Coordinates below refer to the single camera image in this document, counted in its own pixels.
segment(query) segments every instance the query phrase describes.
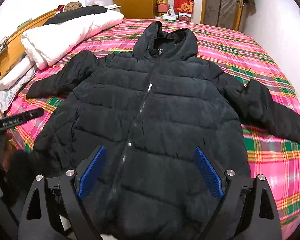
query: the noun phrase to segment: jacket's left sleeve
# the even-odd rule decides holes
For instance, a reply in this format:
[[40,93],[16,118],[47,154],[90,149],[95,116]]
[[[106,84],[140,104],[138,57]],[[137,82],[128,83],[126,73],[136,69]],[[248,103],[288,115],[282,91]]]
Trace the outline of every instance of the jacket's left sleeve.
[[71,58],[57,74],[39,80],[30,87],[27,98],[67,97],[68,94],[96,70],[105,67],[114,54],[97,58],[84,50]]
[[213,62],[209,62],[209,70],[211,81],[237,112],[242,123],[300,143],[300,115],[273,101],[265,85],[251,79],[245,87]]

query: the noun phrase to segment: black fabric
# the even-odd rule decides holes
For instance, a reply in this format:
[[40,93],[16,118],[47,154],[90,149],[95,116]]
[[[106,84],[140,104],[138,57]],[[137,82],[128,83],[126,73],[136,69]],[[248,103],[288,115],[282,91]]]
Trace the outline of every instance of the black fabric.
[[99,231],[118,239],[198,238],[218,200],[194,163],[194,149],[250,176],[240,121],[300,143],[300,116],[272,101],[264,85],[251,80],[245,87],[195,57],[189,29],[161,28],[152,23],[133,52],[97,59],[82,51],[27,93],[67,97],[28,156],[34,174],[61,175],[97,145],[107,147],[84,205]]
[[59,24],[75,18],[79,18],[81,16],[105,13],[106,11],[106,8],[99,5],[85,6],[75,10],[58,13],[54,17],[48,19],[43,25]]

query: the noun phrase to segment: silver bolt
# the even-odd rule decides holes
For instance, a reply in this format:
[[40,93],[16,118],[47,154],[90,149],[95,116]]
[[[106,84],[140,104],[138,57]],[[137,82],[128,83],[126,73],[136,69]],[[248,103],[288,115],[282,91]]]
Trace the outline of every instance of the silver bolt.
[[234,175],[235,175],[235,172],[234,172],[234,170],[227,170],[227,174],[228,174],[229,176],[234,176]]
[[40,181],[40,180],[42,180],[42,178],[43,178],[43,176],[41,174],[39,174],[35,177],[35,180]]
[[66,172],[67,176],[72,176],[74,174],[74,170],[69,170]]
[[265,180],[265,179],[266,179],[266,177],[265,177],[263,174],[259,174],[259,175],[258,175],[258,178],[259,178],[260,180]]

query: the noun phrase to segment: blue gripper pad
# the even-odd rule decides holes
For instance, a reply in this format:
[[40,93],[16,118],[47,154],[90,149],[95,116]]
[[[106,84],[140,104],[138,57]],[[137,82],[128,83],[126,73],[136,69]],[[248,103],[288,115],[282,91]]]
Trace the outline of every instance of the blue gripper pad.
[[221,200],[224,196],[221,179],[200,148],[195,149],[194,161],[211,195]]
[[102,168],[106,163],[106,153],[106,148],[102,146],[99,149],[98,153],[93,157],[93,160],[90,162],[88,168],[80,177],[80,187],[77,194],[79,198],[82,199],[83,197],[86,197],[90,194],[91,190],[93,189],[94,183],[97,181],[97,178],[100,176]]

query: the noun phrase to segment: pink container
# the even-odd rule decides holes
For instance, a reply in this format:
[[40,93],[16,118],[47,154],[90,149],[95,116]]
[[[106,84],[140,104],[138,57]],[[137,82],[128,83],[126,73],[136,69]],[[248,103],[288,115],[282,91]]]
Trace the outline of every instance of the pink container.
[[167,3],[157,3],[158,12],[167,12],[169,10],[169,5]]

